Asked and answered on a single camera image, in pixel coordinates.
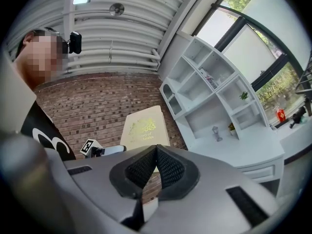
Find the man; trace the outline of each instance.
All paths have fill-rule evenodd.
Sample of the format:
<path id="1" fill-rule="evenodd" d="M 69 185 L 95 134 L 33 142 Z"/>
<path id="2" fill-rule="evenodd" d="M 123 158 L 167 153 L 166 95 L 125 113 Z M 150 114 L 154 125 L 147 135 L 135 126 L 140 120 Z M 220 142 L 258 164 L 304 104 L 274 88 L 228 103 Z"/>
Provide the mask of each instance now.
<path id="1" fill-rule="evenodd" d="M 51 28 L 33 30 L 19 43 L 13 68 L 33 91 L 38 85 L 50 81 L 62 69 L 67 53 L 67 42 L 58 32 Z M 33 137 L 46 148 L 57 150 L 62 160 L 75 159 L 70 146 L 36 101 L 32 104 L 20 132 Z"/>

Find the ceiling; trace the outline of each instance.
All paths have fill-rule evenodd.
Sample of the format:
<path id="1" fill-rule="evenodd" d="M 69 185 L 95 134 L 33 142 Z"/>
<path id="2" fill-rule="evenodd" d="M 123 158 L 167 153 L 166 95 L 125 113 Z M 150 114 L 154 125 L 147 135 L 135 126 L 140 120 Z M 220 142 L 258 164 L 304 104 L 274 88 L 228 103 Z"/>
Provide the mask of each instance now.
<path id="1" fill-rule="evenodd" d="M 6 38 L 12 60 L 19 41 L 29 30 L 49 26 L 66 39 L 71 31 L 82 34 L 82 52 L 69 55 L 65 73 L 77 69 L 155 72 L 160 61 L 159 45 L 185 0 L 90 0 L 76 6 L 72 1 L 29 0 Z M 118 17 L 107 11 L 116 2 L 125 7 Z"/>

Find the drawer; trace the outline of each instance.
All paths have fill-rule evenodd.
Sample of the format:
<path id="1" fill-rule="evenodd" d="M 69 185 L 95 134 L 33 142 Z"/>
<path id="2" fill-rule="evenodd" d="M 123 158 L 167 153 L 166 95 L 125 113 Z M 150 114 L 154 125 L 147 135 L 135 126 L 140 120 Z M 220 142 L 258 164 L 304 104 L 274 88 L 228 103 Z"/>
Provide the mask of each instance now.
<path id="1" fill-rule="evenodd" d="M 262 183 L 281 179 L 284 169 L 283 157 L 256 166 L 239 168 L 238 170 L 255 182 Z"/>

